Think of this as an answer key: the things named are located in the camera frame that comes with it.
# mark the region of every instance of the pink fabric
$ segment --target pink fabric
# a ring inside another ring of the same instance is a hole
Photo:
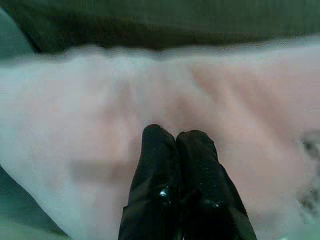
[[[75,240],[116,240],[144,127],[198,129],[275,240],[301,226],[319,166],[301,144],[320,129],[319,62],[319,44],[16,59],[0,67],[0,163]]]

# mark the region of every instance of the pink fluffy blanket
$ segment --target pink fluffy blanket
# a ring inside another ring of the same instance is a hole
[[[318,40],[153,53],[97,47],[0,66],[0,164],[75,240],[116,240],[142,131],[214,140],[259,240],[303,225],[319,163]]]

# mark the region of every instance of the dark green fabric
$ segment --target dark green fabric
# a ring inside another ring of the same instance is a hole
[[[96,44],[162,50],[320,30],[318,0],[0,0],[38,50]]]

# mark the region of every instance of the white fluffy fabric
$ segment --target white fluffy fabric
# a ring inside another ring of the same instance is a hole
[[[318,39],[162,53],[90,46],[2,62],[0,164],[74,240],[116,240],[143,129],[198,129],[259,240],[313,240],[317,214],[300,202],[319,162],[302,142],[320,129],[319,63]]]

